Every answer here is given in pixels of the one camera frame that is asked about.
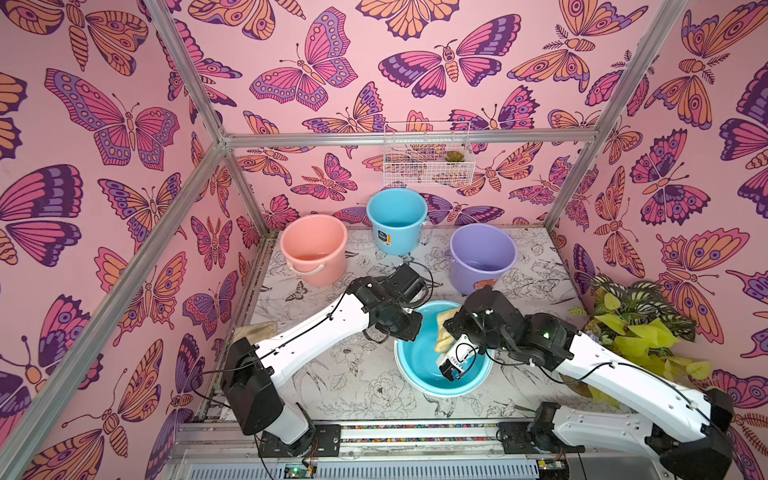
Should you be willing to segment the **yellow microfiber cloth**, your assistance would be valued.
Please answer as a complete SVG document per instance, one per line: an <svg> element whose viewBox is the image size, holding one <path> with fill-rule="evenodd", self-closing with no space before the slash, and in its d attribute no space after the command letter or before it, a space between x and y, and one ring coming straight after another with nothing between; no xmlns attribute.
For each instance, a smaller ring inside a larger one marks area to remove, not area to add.
<svg viewBox="0 0 768 480"><path fill-rule="evenodd" d="M454 308L451 310L446 310L441 313L439 313L436 317L436 325L437 325L437 340L434 347L434 351L438 354L444 354L447 353L452 345L455 343L456 339L448 332L448 330L445 327L445 323L452 319L456 313L459 312L459 308Z"/></svg>

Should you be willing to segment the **purple plastic bucket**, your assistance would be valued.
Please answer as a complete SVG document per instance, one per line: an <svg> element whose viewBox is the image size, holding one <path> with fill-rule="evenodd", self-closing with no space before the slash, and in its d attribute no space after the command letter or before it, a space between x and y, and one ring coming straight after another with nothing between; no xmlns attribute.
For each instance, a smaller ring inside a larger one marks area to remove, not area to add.
<svg viewBox="0 0 768 480"><path fill-rule="evenodd" d="M470 295L488 286L494 288L515 265L518 248L505 231L487 224L458 228L449 242L451 285Z"/></svg>

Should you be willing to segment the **blue bucket white handle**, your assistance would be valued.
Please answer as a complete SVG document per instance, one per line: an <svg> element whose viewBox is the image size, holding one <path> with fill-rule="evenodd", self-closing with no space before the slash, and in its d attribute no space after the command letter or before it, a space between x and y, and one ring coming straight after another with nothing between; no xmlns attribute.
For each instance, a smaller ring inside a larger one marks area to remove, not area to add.
<svg viewBox="0 0 768 480"><path fill-rule="evenodd" d="M401 375L417 390L433 397L451 398L469 394L488 377L493 363L484 354L479 357L469 351L463 363L465 375L454 381L439 371L440 355L434 351L438 339L438 315L458 307L446 300L431 301L418 309L422 325L414 341L395 341L395 360Z"/></svg>

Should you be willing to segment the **pink plastic bucket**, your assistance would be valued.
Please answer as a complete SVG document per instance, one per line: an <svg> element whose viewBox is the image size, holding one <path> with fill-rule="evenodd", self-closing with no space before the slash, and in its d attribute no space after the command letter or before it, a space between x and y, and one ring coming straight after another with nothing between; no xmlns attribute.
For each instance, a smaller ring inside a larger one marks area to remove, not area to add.
<svg viewBox="0 0 768 480"><path fill-rule="evenodd" d="M313 214L289 224L279 247L291 272L314 287L337 282L346 272L346 226L337 218Z"/></svg>

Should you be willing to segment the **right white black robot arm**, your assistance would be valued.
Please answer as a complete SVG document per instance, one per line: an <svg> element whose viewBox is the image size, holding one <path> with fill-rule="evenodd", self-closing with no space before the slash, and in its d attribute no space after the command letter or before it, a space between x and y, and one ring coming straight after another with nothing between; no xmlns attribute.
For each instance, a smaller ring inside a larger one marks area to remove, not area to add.
<svg viewBox="0 0 768 480"><path fill-rule="evenodd" d="M680 386L638 366L548 313L522 314L486 286L443 321L454 343L438 361L453 381L472 356L502 351L525 366L583 382L630 408L590 413L543 402L527 427L541 451L599 447L643 455L678 479L723 479L733 462L731 397Z"/></svg>

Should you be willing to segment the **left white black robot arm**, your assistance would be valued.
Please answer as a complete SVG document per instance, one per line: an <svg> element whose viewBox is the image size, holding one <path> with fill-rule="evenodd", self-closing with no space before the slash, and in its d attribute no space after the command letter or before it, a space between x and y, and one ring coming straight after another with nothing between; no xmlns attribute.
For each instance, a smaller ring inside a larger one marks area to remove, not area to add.
<svg viewBox="0 0 768 480"><path fill-rule="evenodd" d="M321 353L371 328L386 338L415 340L423 321L417 309L431 293L430 282L402 264L386 276L352 280L329 306L282 334L234 341L220 388L243 435L267 433L294 457L310 452L315 425L303 407L283 400L279 389Z"/></svg>

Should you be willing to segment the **beige worn cloth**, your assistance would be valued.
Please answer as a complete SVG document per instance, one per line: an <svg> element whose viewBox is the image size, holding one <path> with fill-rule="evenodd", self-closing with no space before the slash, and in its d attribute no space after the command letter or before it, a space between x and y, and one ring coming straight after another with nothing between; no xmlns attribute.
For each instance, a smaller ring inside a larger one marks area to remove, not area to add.
<svg viewBox="0 0 768 480"><path fill-rule="evenodd" d="M277 323L274 321L237 327L231 339L229 352L242 354L252 351L254 345L276 335Z"/></svg>

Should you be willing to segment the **green leafy potted plant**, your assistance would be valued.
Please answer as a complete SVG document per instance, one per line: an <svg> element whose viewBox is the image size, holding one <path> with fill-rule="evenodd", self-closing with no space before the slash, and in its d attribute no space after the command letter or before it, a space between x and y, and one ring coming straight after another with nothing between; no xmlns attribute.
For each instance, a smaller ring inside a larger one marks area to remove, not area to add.
<svg viewBox="0 0 768 480"><path fill-rule="evenodd" d="M629 287L610 277L577 272L578 292L590 296L593 310L583 331L609 352L636 364L664 380L717 388L736 398L738 383L712 368L705 360L681 357L673 348L693 343L706 334L718 338L720 328L711 319L709 305L677 286L666 297L665 284L638 281Z"/></svg>

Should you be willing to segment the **small green succulent plant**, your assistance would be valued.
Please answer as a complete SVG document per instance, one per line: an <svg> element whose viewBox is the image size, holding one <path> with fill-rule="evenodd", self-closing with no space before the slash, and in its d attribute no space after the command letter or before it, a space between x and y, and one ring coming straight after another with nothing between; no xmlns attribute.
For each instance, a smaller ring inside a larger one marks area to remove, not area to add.
<svg viewBox="0 0 768 480"><path fill-rule="evenodd" d="M449 163L460 163L463 162L465 159L465 156L460 151L448 151L444 156L444 161Z"/></svg>

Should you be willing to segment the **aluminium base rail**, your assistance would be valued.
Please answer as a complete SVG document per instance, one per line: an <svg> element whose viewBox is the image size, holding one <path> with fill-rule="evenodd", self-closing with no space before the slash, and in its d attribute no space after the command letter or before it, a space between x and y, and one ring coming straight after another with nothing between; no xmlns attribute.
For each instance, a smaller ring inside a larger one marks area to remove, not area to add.
<svg viewBox="0 0 768 480"><path fill-rule="evenodd" d="M600 447L543 453L523 419L319 422L309 453L241 435L232 422L187 424L163 479L670 479L638 454Z"/></svg>

